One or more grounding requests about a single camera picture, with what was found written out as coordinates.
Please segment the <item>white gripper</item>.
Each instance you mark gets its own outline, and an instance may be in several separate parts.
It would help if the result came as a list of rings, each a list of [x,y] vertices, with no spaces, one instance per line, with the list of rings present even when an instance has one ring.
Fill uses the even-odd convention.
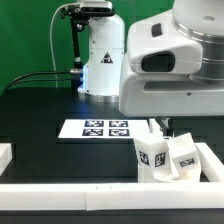
[[[134,23],[121,70],[119,110],[156,119],[173,136],[167,117],[224,115],[224,34],[180,21],[174,9]]]

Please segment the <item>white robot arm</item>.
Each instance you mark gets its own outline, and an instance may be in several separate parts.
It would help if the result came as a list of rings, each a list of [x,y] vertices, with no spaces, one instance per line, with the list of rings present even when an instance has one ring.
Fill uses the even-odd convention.
[[[122,31],[90,20],[81,95],[130,117],[224,115],[224,0],[174,0]]]

